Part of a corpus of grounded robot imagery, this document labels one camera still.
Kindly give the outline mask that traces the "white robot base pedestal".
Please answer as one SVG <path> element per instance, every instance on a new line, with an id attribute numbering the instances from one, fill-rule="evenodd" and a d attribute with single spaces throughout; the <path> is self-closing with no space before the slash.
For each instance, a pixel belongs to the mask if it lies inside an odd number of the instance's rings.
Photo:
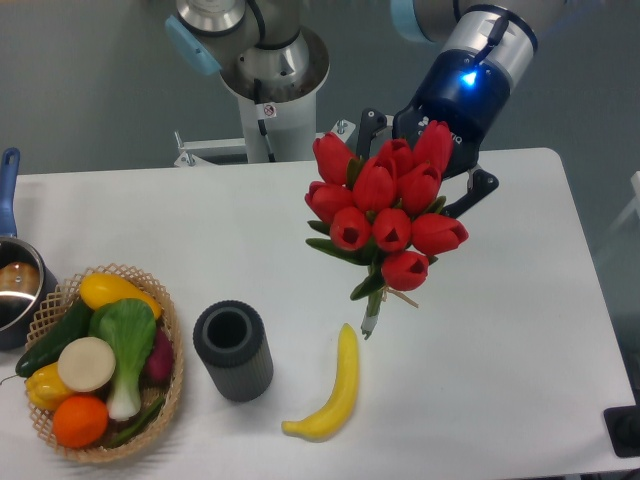
<path id="1" fill-rule="evenodd" d="M 327 47 L 301 23 L 298 1 L 179 1 L 165 22 L 197 72 L 236 97 L 251 163 L 311 160 Z"/>

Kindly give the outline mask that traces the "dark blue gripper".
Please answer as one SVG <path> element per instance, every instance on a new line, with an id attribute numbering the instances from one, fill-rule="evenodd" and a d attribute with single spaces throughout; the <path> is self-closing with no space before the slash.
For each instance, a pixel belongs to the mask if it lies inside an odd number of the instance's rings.
<path id="1" fill-rule="evenodd" d="M 452 178 L 469 170 L 466 193 L 441 210 L 449 218 L 459 218 L 499 187 L 495 175 L 475 166 L 481 143 L 509 99 L 511 86 L 495 65 L 476 65 L 473 60 L 473 54 L 464 50 L 441 53 L 409 104 L 394 119 L 372 107 L 362 111 L 356 142 L 356 155 L 369 159 L 373 140 L 392 126 L 393 137 L 415 146 L 430 121 L 446 123 L 454 147 L 442 177 Z"/>

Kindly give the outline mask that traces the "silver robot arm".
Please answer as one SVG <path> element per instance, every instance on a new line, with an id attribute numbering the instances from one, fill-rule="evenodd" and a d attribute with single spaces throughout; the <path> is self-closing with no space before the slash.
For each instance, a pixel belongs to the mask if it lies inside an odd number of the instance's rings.
<path id="1" fill-rule="evenodd" d="M 373 139 L 385 130 L 415 145 L 430 121 L 445 122 L 454 147 L 442 176 L 469 175 L 466 193 L 442 210 L 458 218 L 498 188 L 478 165 L 480 146 L 533 59 L 537 37 L 514 7 L 490 1 L 393 1 L 390 10 L 402 36 L 443 36 L 444 46 L 406 107 L 394 115 L 362 112 L 356 153 L 369 158 Z"/>

